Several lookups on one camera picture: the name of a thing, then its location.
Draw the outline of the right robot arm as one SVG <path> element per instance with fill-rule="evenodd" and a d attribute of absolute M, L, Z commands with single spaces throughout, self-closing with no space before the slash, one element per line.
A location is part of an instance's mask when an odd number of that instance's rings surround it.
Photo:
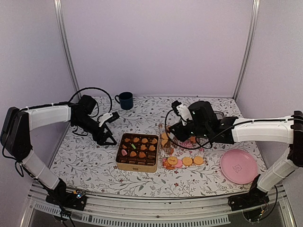
<path fill-rule="evenodd" d="M 245 195 L 248 206 L 255 206 L 272 187 L 303 166 L 303 113 L 266 119 L 224 117 L 218 119 L 211 104 L 197 101 L 186 106 L 179 101 L 171 105 L 180 121 L 168 131 L 178 141 L 190 137 L 207 139 L 205 144 L 234 144 L 248 141 L 280 142 L 288 145 L 283 155 L 264 173 L 253 180 Z"/>

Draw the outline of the gold cookie tin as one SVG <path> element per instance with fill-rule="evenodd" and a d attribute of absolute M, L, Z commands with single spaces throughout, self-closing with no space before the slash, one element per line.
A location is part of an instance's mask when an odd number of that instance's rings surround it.
<path fill-rule="evenodd" d="M 139 142 L 134 143 L 133 140 L 135 137 L 140 139 Z M 130 138 L 131 141 L 126 143 L 125 138 Z M 147 138 L 148 142 L 143 144 L 142 139 Z M 152 144 L 152 140 L 157 139 L 157 144 Z M 126 156 L 121 155 L 121 150 L 123 150 L 122 145 L 126 145 L 128 149 Z M 141 145 L 147 147 L 146 150 L 141 150 Z M 153 145 L 155 147 L 154 151 L 149 151 L 149 147 Z M 159 152 L 160 139 L 157 135 L 150 134 L 134 134 L 134 133 L 125 133 L 122 135 L 120 145 L 118 147 L 116 155 L 116 165 L 120 170 L 133 171 L 133 172 L 144 172 L 144 173 L 154 173 L 157 170 L 158 163 L 158 152 Z"/>

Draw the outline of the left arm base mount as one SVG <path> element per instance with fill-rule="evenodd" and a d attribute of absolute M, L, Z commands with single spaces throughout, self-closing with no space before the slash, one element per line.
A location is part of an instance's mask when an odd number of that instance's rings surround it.
<path fill-rule="evenodd" d="M 64 208 L 84 211 L 87 197 L 85 192 L 81 190 L 68 192 L 65 182 L 59 182 L 54 190 L 48 191 L 45 201 Z"/>

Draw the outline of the tin lid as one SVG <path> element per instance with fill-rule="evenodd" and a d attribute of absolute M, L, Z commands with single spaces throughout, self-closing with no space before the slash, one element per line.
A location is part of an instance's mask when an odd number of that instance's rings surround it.
<path fill-rule="evenodd" d="M 225 116 L 224 116 L 224 113 L 223 112 L 220 112 L 220 111 L 214 111 L 218 121 L 221 121 Z"/>

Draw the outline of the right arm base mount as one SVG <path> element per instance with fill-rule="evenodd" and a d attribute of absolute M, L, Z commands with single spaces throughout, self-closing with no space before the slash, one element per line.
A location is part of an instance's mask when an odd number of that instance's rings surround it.
<path fill-rule="evenodd" d="M 228 205 L 232 211 L 243 210 L 269 202 L 267 192 L 262 192 L 259 189 L 249 191 L 247 193 L 230 196 Z"/>

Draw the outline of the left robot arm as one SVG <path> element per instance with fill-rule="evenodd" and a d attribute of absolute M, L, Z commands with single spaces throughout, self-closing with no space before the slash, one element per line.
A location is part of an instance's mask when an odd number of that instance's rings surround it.
<path fill-rule="evenodd" d="M 38 140 L 31 138 L 32 132 L 69 123 L 90 134 L 98 145 L 115 145 L 116 141 L 107 125 L 117 120 L 119 114 L 109 110 L 93 117 L 96 105 L 93 97 L 84 95 L 76 103 L 69 100 L 24 108 L 12 106 L 7 110 L 0 134 L 1 145 L 9 153 L 6 158 L 13 159 L 34 180 L 52 191 L 52 198 L 60 205 L 67 205 L 71 200 L 70 194 L 65 191 L 66 183 L 36 153 L 34 143 Z"/>

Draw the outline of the pink macaron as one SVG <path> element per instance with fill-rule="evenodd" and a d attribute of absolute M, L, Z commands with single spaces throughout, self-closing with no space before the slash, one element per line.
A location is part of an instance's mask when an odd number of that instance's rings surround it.
<path fill-rule="evenodd" d="M 178 162 L 175 164 L 175 168 L 181 168 L 183 166 L 182 160 L 178 159 Z"/>
<path fill-rule="evenodd" d="M 124 150 L 124 149 L 123 149 L 123 150 L 121 150 L 121 155 L 122 155 L 122 156 L 126 156 L 126 155 L 127 155 L 127 151 L 126 151 L 126 150 Z"/>

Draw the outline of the swirl butter cookie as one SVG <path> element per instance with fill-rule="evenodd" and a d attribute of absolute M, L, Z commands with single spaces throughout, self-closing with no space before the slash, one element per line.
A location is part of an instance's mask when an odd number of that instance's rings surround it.
<path fill-rule="evenodd" d="M 164 168 L 168 168 L 168 167 L 171 167 L 171 165 L 167 162 L 167 159 L 166 158 L 164 158 L 163 160 L 162 160 L 162 166 L 164 167 Z"/>

